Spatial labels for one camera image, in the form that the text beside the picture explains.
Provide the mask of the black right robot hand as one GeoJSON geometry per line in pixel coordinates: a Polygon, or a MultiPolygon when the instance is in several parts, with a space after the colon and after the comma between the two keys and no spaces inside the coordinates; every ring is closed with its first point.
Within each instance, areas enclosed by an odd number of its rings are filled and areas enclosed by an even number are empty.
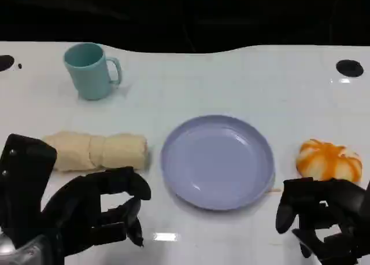
{"type": "Polygon", "coordinates": [[[305,258],[321,264],[357,264],[369,254],[369,189],[344,179],[284,181],[276,230],[292,232],[305,258]]]}

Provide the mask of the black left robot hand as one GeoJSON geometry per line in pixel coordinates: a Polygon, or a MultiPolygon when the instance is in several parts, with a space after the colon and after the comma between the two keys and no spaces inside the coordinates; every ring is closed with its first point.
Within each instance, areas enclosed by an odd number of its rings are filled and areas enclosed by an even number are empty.
{"type": "Polygon", "coordinates": [[[138,213],[141,202],[150,199],[149,184],[132,167],[72,179],[51,197],[42,211],[50,228],[53,263],[64,264],[67,256],[126,239],[142,247],[138,213]],[[131,198],[116,208],[102,211],[101,196],[120,193],[131,198]]]}

